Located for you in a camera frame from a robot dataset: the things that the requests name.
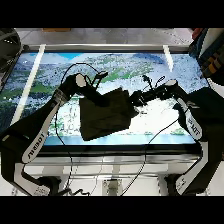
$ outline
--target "robotic arm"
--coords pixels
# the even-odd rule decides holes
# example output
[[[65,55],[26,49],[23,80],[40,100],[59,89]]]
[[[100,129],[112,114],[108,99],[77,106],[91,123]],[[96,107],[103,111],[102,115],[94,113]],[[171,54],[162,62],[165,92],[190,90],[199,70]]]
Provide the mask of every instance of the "robotic arm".
[[[17,121],[0,136],[2,176],[27,195],[47,196],[58,193],[57,179],[34,179],[24,172],[24,168],[35,159],[42,148],[50,122],[59,107],[69,101],[75,93],[83,94],[98,106],[108,104],[108,100],[90,86],[83,75],[71,75],[42,108]]]
[[[178,102],[178,122],[202,149],[201,157],[186,173],[166,178],[169,195],[195,195],[206,190],[222,160],[224,150],[224,100],[210,88],[187,94],[176,80],[169,80],[148,92],[136,91],[130,97],[133,105],[144,106],[159,98]]]

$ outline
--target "logo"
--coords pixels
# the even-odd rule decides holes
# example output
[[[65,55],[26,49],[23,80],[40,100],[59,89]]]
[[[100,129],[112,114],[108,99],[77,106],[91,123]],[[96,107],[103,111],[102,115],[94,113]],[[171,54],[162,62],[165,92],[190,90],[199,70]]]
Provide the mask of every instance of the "logo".
[[[29,152],[28,157],[30,159],[30,157],[34,154],[34,152],[38,149],[40,143],[43,141],[44,139],[44,135],[43,133],[40,135],[40,137],[38,138],[37,142],[34,144],[32,150]]]
[[[195,133],[195,135],[199,135],[200,134],[200,131],[197,129],[197,127],[195,126],[195,124],[193,123],[193,121],[188,118],[188,123],[190,124],[190,127],[192,129],[192,131]]]

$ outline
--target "white strip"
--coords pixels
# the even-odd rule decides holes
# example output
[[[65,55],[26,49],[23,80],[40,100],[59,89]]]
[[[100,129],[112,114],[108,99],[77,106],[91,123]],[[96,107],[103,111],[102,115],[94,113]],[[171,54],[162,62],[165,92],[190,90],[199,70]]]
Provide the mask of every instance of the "white strip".
[[[166,56],[166,60],[167,60],[167,64],[169,66],[170,72],[172,72],[173,71],[173,59],[171,57],[168,45],[163,45],[163,50],[164,50],[164,53]]]
[[[39,52],[38,52],[38,54],[37,54],[37,56],[35,58],[33,68],[32,68],[32,70],[30,72],[29,78],[28,78],[28,80],[26,82],[26,85],[25,85],[25,87],[23,89],[23,94],[22,94],[22,96],[20,98],[19,104],[18,104],[18,106],[16,108],[16,111],[14,113],[14,116],[12,118],[11,125],[14,124],[15,122],[17,122],[20,119],[21,114],[22,114],[22,112],[24,110],[24,107],[26,105],[26,101],[27,101],[28,95],[30,93],[31,86],[32,86],[33,81],[35,79],[35,76],[37,74],[41,58],[42,58],[42,56],[44,54],[45,45],[46,44],[41,44],[40,45]]]

